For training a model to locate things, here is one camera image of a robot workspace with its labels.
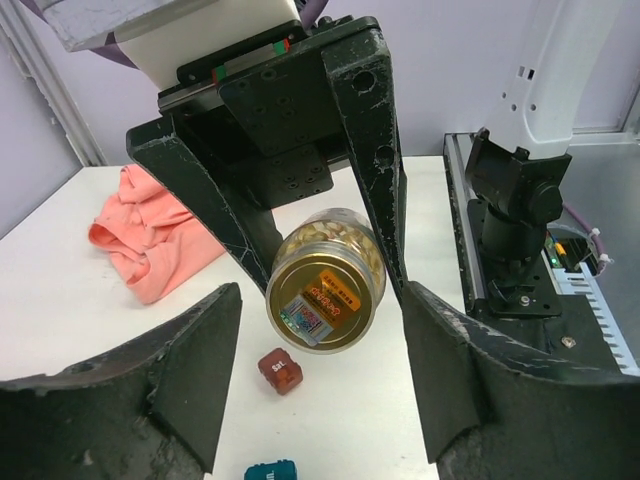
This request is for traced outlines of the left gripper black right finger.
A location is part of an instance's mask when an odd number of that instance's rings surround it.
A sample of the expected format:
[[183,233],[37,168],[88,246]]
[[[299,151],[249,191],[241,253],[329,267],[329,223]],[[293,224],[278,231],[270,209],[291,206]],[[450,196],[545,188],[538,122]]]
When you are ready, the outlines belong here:
[[635,479],[639,380],[556,357],[403,289],[428,461],[443,479]]

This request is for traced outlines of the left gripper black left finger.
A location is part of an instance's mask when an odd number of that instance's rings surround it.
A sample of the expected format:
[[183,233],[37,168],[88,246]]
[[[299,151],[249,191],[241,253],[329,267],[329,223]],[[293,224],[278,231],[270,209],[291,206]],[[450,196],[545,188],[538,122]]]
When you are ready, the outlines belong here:
[[60,373],[1,385],[5,479],[200,479],[214,466],[242,299],[220,286]]

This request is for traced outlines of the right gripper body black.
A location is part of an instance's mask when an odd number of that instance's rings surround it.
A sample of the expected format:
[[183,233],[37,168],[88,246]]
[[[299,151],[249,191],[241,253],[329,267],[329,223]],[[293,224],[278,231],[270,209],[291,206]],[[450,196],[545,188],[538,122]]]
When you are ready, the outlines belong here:
[[285,21],[179,66],[159,111],[182,119],[258,206],[323,193],[330,163],[347,151],[322,55],[377,25],[371,16],[311,30]]

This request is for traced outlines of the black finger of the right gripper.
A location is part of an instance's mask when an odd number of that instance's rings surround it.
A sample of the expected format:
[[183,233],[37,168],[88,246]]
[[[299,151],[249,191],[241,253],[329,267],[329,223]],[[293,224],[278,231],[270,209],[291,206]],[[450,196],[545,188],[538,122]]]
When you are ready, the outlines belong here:
[[129,157],[177,198],[216,238],[261,292],[283,237],[270,210],[250,198],[184,122],[160,117],[126,134]]
[[390,50],[380,32],[326,48],[323,63],[346,133],[351,168],[397,299],[407,280],[407,177],[395,108]]

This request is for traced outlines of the glass pill bottle yellow pills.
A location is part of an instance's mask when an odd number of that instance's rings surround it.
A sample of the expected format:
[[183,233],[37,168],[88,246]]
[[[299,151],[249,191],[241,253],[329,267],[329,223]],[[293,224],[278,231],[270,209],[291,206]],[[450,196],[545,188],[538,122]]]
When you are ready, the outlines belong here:
[[344,351],[369,331],[386,289],[386,268],[369,221],[347,208],[309,217],[286,237],[267,285],[274,330],[316,354]]

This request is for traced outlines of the teal pill box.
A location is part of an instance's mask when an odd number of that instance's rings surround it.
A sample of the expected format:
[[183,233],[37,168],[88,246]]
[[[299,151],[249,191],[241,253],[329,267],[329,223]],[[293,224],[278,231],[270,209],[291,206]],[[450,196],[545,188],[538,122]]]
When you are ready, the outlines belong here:
[[244,473],[244,480],[297,480],[298,472],[294,461],[281,459],[271,463],[250,466]]

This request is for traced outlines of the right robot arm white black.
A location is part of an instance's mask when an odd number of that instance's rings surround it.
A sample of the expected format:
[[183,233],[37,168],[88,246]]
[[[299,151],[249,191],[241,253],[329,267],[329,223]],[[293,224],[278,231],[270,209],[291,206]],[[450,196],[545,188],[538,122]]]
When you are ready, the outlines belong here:
[[[475,135],[466,179],[485,207],[474,237],[484,299],[499,318],[557,316],[537,274],[547,225],[562,211],[572,124],[618,11],[614,1],[541,1],[524,62]],[[129,156],[174,194],[276,307],[288,303],[272,210],[331,186],[347,160],[401,291],[406,176],[389,51],[376,19],[287,20],[182,60],[158,119],[127,134]]]

